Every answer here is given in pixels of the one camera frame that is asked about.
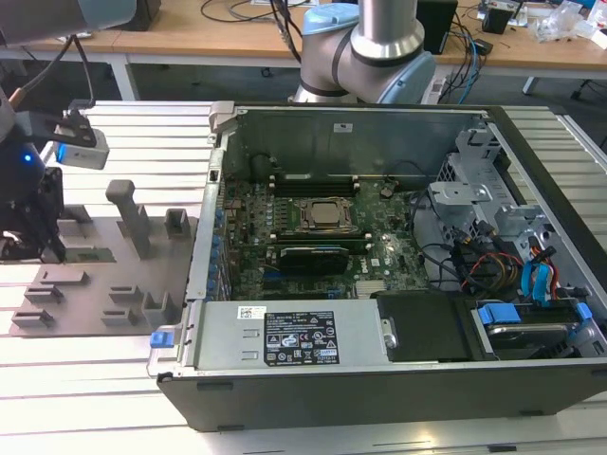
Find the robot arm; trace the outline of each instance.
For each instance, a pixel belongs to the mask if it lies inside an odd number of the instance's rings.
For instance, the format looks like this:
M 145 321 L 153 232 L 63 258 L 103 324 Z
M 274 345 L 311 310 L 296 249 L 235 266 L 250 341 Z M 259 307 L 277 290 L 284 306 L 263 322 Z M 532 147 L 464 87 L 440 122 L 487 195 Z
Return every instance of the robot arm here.
M 122 24 L 136 7 L 136 0 L 0 0 L 0 46 Z M 97 144 L 78 111 L 65 118 L 15 114 L 0 88 L 0 261 L 65 259 L 57 225 L 64 209 L 62 174 L 46 168 L 35 139 Z
M 296 102 L 418 103 L 435 62 L 423 51 L 416 0 L 327 4 L 303 24 L 301 86 Z

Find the desk leg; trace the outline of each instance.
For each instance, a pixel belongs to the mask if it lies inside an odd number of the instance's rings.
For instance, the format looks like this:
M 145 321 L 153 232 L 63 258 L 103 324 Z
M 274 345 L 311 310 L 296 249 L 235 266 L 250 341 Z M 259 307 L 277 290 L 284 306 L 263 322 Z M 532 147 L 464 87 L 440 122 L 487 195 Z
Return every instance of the desk leg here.
M 527 78 L 527 82 L 524 83 L 523 93 L 526 95 L 533 95 L 533 90 L 539 81 L 540 78 Z
M 137 84 L 135 83 L 135 78 L 133 77 L 131 64 L 129 64 L 126 56 L 121 54 L 113 55 L 109 63 L 112 65 L 114 79 L 116 79 L 116 84 L 118 85 L 122 100 L 139 100 Z

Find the motherboard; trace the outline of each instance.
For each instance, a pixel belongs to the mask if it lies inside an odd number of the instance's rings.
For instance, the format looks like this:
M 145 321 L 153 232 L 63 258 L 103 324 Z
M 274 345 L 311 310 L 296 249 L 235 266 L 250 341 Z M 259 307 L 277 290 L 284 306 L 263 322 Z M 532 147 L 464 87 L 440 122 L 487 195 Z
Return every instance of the motherboard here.
M 409 230 L 409 194 L 383 179 L 362 180 L 355 190 L 293 197 L 271 185 L 227 182 L 231 299 L 366 299 L 427 288 Z

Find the blue latch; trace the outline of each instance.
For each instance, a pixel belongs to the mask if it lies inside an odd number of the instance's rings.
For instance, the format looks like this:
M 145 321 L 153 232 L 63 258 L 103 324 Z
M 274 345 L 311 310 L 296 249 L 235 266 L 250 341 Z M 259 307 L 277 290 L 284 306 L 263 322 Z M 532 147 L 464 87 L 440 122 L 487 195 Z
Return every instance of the blue latch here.
M 521 322 L 519 312 L 513 303 L 487 303 L 479 308 L 478 314 L 483 325 L 515 324 Z
M 590 308 L 588 308 L 588 305 L 586 303 L 578 303 L 576 305 L 576 309 L 578 310 L 578 314 L 581 320 L 592 319 L 592 311 L 590 311 Z
M 531 276 L 537 268 L 535 281 L 531 284 Z M 550 275 L 550 267 L 546 264 L 537 264 L 533 261 L 527 261 L 523 266 L 521 274 L 521 290 L 525 297 L 532 295 L 533 300 L 538 301 L 542 308 L 547 308 L 550 303 L 546 300 L 546 288 L 548 286 L 548 276 Z
M 150 335 L 150 347 L 152 349 L 172 348 L 175 346 L 174 340 L 173 332 L 153 332 Z

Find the wooden desk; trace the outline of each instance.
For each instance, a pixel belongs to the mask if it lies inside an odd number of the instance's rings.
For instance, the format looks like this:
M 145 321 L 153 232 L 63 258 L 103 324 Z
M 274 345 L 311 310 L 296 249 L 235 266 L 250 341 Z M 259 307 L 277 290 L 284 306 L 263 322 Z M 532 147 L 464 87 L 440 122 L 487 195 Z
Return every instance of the wooden desk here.
M 506 27 L 503 35 L 484 33 L 481 22 L 473 19 L 476 10 L 465 15 L 466 7 L 476 5 L 477 0 L 460 0 L 457 9 L 463 25 L 468 27 L 472 36 L 493 44 L 487 57 L 487 67 L 507 66 L 519 68 L 541 68 L 559 70 L 607 70 L 607 52 L 590 40 L 578 38 L 572 41 L 561 40 L 551 43 L 539 43 L 531 28 Z M 443 55 L 436 56 L 439 64 L 460 64 L 462 46 L 451 36 Z
M 226 5 L 236 0 L 215 0 L 206 12 L 233 19 Z M 475 38 L 493 43 L 484 74 L 544 78 L 607 79 L 607 52 L 588 40 L 538 43 L 528 28 L 508 27 L 504 35 L 483 33 L 479 21 L 465 12 L 478 0 L 460 0 L 458 13 Z M 214 22 L 200 14 L 203 0 L 163 0 L 156 22 L 147 32 L 102 31 L 84 45 L 93 62 L 112 65 L 124 100 L 138 99 L 130 64 L 196 64 L 233 66 L 298 67 L 273 24 Z M 269 8 L 243 5 L 239 11 L 257 15 Z M 301 24 L 307 8 L 294 8 Z M 296 46 L 301 48 L 299 40 Z M 46 41 L 28 47 L 37 58 L 50 60 L 61 44 Z M 0 50 L 0 58 L 24 59 L 20 49 Z M 443 55 L 436 56 L 439 74 L 448 74 L 464 58 L 459 41 L 450 37 Z M 76 53 L 67 60 L 79 60 Z

